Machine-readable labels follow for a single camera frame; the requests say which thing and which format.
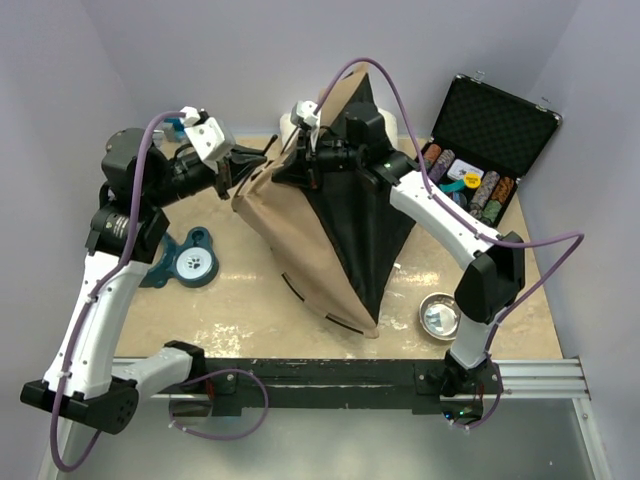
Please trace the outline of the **black tent pole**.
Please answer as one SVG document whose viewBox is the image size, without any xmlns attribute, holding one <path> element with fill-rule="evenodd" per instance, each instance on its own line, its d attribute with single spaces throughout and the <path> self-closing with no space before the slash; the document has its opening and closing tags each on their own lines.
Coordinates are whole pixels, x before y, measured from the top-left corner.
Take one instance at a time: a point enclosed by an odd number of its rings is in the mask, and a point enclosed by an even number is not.
<svg viewBox="0 0 640 480">
<path fill-rule="evenodd" d="M 278 140 L 279 135 L 278 134 L 273 134 L 270 139 L 268 140 L 267 144 L 265 145 L 264 149 L 263 149 L 263 154 L 267 154 L 268 151 L 271 149 L 271 147 L 273 146 L 273 144 Z"/>
</svg>

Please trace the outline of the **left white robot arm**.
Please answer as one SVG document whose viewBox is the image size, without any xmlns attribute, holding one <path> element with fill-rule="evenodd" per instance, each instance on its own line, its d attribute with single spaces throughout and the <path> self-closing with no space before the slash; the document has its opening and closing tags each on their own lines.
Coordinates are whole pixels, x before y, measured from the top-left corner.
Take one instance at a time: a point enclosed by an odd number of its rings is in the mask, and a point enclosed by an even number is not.
<svg viewBox="0 0 640 480">
<path fill-rule="evenodd" d="M 130 222 L 141 128 L 120 130 L 106 143 L 106 181 L 86 241 L 84 277 L 68 330 L 43 377 L 24 384 L 22 403 L 108 434 L 120 433 L 138 404 L 173 386 L 200 390 L 207 380 L 202 348 L 182 341 L 127 368 L 112 368 L 114 353 L 136 290 L 152 266 L 169 227 L 165 207 L 205 189 L 226 200 L 229 190 L 267 160 L 265 149 L 232 144 L 207 165 L 195 144 L 172 158 L 146 150 L 139 216 Z"/>
</svg>

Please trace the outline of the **tan black pet tent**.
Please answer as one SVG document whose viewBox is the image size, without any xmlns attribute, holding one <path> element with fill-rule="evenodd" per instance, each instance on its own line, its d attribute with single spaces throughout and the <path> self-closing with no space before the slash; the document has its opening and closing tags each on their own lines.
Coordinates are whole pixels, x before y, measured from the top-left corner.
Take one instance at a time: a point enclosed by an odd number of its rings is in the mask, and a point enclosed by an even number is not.
<svg viewBox="0 0 640 480">
<path fill-rule="evenodd" d="M 318 316 L 367 338 L 379 335 L 382 298 L 415 222 L 388 204 L 391 188 L 418 170 L 395 149 L 369 73 L 354 69 L 321 107 L 313 151 L 319 190 L 274 183 L 299 132 L 275 160 L 244 180 L 232 208 L 269 246 L 288 288 Z"/>
</svg>

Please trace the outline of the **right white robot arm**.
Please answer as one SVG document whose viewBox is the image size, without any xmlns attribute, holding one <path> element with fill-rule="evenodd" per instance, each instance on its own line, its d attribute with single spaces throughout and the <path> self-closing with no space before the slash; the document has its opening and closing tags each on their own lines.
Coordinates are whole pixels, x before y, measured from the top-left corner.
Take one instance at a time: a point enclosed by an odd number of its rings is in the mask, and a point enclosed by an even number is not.
<svg viewBox="0 0 640 480">
<path fill-rule="evenodd" d="M 488 360 L 487 350 L 499 318 L 507 312 L 502 300 L 492 313 L 479 314 L 473 319 L 472 309 L 480 305 L 475 299 L 469 306 L 462 301 L 467 286 L 480 290 L 480 282 L 471 278 L 472 269 L 489 261 L 488 253 L 500 245 L 498 232 L 482 223 L 472 222 L 470 217 L 448 199 L 444 193 L 424 185 L 420 171 L 408 173 L 391 188 L 388 204 L 408 215 L 426 230 L 440 245 L 446 248 L 464 270 L 464 276 L 455 292 L 461 308 L 457 336 L 450 349 L 453 362 L 445 369 L 448 386 L 459 393 L 469 392 L 481 380 L 480 365 Z"/>
</svg>

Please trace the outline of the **white pillow cushion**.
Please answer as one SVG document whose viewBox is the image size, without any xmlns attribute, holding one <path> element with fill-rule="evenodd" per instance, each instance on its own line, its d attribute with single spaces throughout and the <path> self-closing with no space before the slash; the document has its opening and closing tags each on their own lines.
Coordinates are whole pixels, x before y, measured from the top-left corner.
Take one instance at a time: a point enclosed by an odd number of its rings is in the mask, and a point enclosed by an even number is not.
<svg viewBox="0 0 640 480">
<path fill-rule="evenodd" d="M 399 147 L 398 141 L 398 125 L 396 117 L 389 111 L 378 107 L 378 112 L 383 116 L 385 120 L 385 131 L 391 142 L 391 145 L 397 149 Z M 285 113 L 280 117 L 280 138 L 282 140 L 281 151 L 284 152 L 291 144 L 291 135 L 295 135 L 295 125 L 290 120 L 290 114 Z"/>
</svg>

